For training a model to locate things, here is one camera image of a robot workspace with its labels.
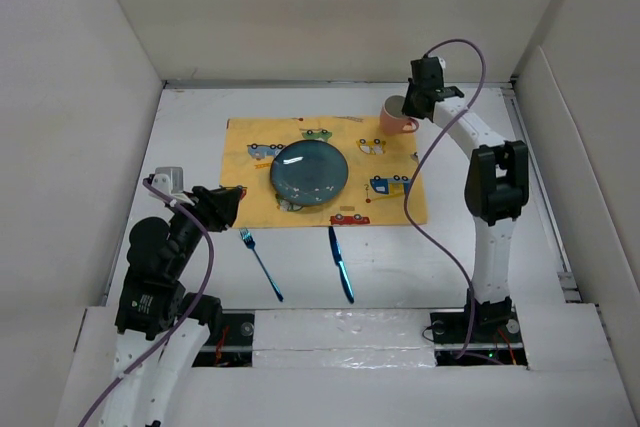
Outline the dark teal ceramic plate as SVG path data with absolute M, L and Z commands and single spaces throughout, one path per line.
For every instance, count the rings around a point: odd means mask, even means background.
M 302 207 L 324 205 L 336 198 L 349 179 L 345 156 L 319 140 L 296 141 L 274 158 L 269 180 L 283 200 Z

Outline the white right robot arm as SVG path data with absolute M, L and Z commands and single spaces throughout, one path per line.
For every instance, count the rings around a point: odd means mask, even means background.
M 411 62 L 402 113 L 440 127 L 469 160 L 464 200 L 476 234 L 469 293 L 475 308 L 462 316 L 462 328 L 471 339 L 483 341 L 511 312 L 510 242 L 529 200 L 528 147 L 507 140 L 468 111 L 460 89 L 444 85 L 443 65 L 428 56 Z

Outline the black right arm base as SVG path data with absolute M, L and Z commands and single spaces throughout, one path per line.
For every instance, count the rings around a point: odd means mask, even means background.
M 527 366 L 519 319 L 512 300 L 476 304 L 471 322 L 471 302 L 463 310 L 436 310 L 422 329 L 423 339 L 434 347 L 436 365 Z

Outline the yellow vehicle print cloth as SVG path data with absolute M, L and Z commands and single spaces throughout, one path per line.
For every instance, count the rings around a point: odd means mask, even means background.
M 348 180 L 322 206 L 286 200 L 270 182 L 270 167 L 285 147 L 315 140 L 345 157 Z M 375 116 L 300 115 L 231 118 L 227 122 L 220 183 L 243 189 L 239 227 L 293 228 L 424 224 L 428 207 L 414 134 L 386 136 Z

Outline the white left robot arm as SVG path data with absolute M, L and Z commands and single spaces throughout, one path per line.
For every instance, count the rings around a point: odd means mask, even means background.
M 128 269 L 116 312 L 112 381 L 99 397 L 102 426 L 164 426 L 177 387 L 200 349 L 224 332 L 221 301 L 180 281 L 199 243 L 236 220 L 243 191 L 196 186 L 185 198 L 159 192 L 172 210 L 147 217 L 129 234 Z

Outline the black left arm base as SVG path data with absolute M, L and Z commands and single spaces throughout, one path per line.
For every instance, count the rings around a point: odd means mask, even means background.
M 223 312 L 222 326 L 212 334 L 192 364 L 193 367 L 245 368 L 252 366 L 255 312 Z

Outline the pink ceramic mug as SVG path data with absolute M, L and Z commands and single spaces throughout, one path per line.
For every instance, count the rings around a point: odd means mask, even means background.
M 416 119 L 403 113 L 405 98 L 400 95 L 388 97 L 382 105 L 379 125 L 387 136 L 414 133 L 419 129 Z

